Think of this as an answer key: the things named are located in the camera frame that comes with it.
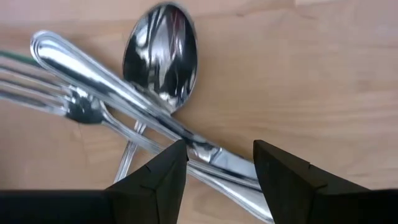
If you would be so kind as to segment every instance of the stainless steel utensil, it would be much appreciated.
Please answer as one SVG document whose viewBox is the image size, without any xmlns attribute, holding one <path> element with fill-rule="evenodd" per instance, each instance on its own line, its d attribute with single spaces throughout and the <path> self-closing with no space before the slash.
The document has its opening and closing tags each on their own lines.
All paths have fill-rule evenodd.
<svg viewBox="0 0 398 224">
<path fill-rule="evenodd" d="M 196 80 L 197 47 L 193 24 L 171 3 L 142 16 L 126 46 L 123 77 L 165 102 L 170 113 L 188 100 Z M 136 122 L 142 134 L 146 125 Z M 128 142 L 115 182 L 127 175 L 137 144 Z"/>
<path fill-rule="evenodd" d="M 21 57 L 16 54 L 0 52 L 0 56 L 8 56 L 19 63 L 29 62 L 30 66 L 41 69 L 40 65 L 32 59 Z M 105 104 L 94 96 L 87 94 L 81 88 L 73 85 L 67 85 L 63 82 L 46 79 L 40 75 L 32 75 L 27 72 L 12 68 L 6 65 L 0 65 L 0 72 L 8 73 L 29 82 L 42 85 L 45 88 L 30 86 L 13 80 L 0 78 L 0 85 L 15 90 L 28 93 L 30 96 L 39 96 L 44 100 L 39 100 L 30 96 L 24 96 L 11 91 L 0 90 L 0 98 L 12 101 L 13 103 L 41 110 L 43 112 L 64 116 L 67 119 L 74 120 L 82 124 L 103 124 L 122 134 L 127 139 L 139 142 L 140 145 L 149 147 L 152 153 L 159 153 L 161 147 L 154 141 L 142 138 L 139 134 L 131 131 L 127 126 L 114 118 L 106 109 Z"/>
<path fill-rule="evenodd" d="M 0 57 L 6 57 L 19 62 L 21 65 L 30 65 L 41 70 L 40 66 L 37 65 L 36 62 L 31 58 L 10 54 L 9 52 L 4 51 L 0 51 Z M 0 99 L 9 100 L 13 103 L 28 106 L 30 108 L 41 110 L 47 113 L 66 116 L 68 119 L 72 119 L 79 123 L 103 124 L 104 119 L 110 118 L 113 121 L 112 123 L 117 124 L 117 127 L 122 127 L 122 131 L 120 133 L 128 139 L 138 142 L 138 144 L 141 146 L 147 145 L 149 149 L 155 149 L 156 151 L 160 150 L 160 146 L 158 146 L 157 143 L 146 139 L 144 136 L 134 133 L 134 131 L 131 131 L 118 120 L 114 119 L 108 113 L 108 110 L 101 101 L 87 94 L 87 92 L 83 91 L 82 89 L 79 89 L 73 85 L 67 85 L 63 82 L 54 82 L 38 75 L 31 75 L 29 73 L 19 71 L 14 67 L 0 65 L 0 72 L 10 73 L 18 78 L 39 84 L 39 86 L 43 87 L 40 88 L 37 86 L 34 88 L 32 86 L 22 85 L 19 82 L 11 82 L 10 80 L 2 78 L 0 80 L 0 87 L 8 86 L 15 90 L 28 92 L 33 96 L 41 97 L 42 100 L 19 93 L 13 93 L 11 91 L 4 91 L 1 90 L 1 88 Z M 50 91 L 45 91 L 44 87 L 49 88 Z M 255 189 L 257 188 L 256 185 L 253 185 L 252 188 L 245 187 L 219 177 L 208 175 L 206 172 L 202 172 L 201 170 L 207 172 L 212 171 L 212 169 L 209 169 L 205 164 L 200 162 L 194 160 L 190 160 L 188 162 L 187 172 L 190 175 L 210 185 L 222 194 L 225 194 L 227 197 L 245 208 L 258 219 L 267 223 L 273 223 L 272 215 L 269 211 L 265 198 L 260 190 Z"/>
<path fill-rule="evenodd" d="M 30 49 L 41 66 L 61 79 L 84 88 L 108 105 L 173 140 L 183 138 L 194 155 L 212 165 L 208 171 L 214 175 L 247 186 L 258 185 L 252 162 L 191 132 L 170 116 L 162 100 L 120 80 L 59 35 L 40 31 L 33 36 Z"/>
</svg>

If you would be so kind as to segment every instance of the spoon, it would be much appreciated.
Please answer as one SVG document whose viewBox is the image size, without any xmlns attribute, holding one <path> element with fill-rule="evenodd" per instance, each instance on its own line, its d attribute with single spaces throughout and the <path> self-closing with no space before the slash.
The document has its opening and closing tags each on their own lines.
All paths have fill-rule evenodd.
<svg viewBox="0 0 398 224">
<path fill-rule="evenodd" d="M 139 19 L 124 53 L 124 79 L 163 101 L 170 114 L 187 102 L 197 77 L 196 35 L 185 14 L 172 3 L 153 7 Z M 145 128 L 137 121 L 134 130 Z M 115 182 L 127 176 L 136 148 L 128 142 Z"/>
</svg>

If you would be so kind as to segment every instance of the wooden table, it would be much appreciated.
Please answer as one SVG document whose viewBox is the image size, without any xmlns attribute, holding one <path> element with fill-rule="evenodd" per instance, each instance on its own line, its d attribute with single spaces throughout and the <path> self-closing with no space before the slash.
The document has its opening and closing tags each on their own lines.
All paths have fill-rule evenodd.
<svg viewBox="0 0 398 224">
<path fill-rule="evenodd" d="M 155 2 L 4 0 L 0 48 L 29 54 L 31 35 L 48 29 L 121 74 L 129 33 Z M 365 187 L 398 187 L 398 1 L 180 2 L 200 64 L 179 121 L 247 158 L 263 139 Z M 0 117 L 0 188 L 112 183 L 126 144 L 112 131 L 5 101 Z M 149 158 L 139 152 L 133 169 Z M 179 222 L 260 223 L 193 178 Z"/>
</svg>

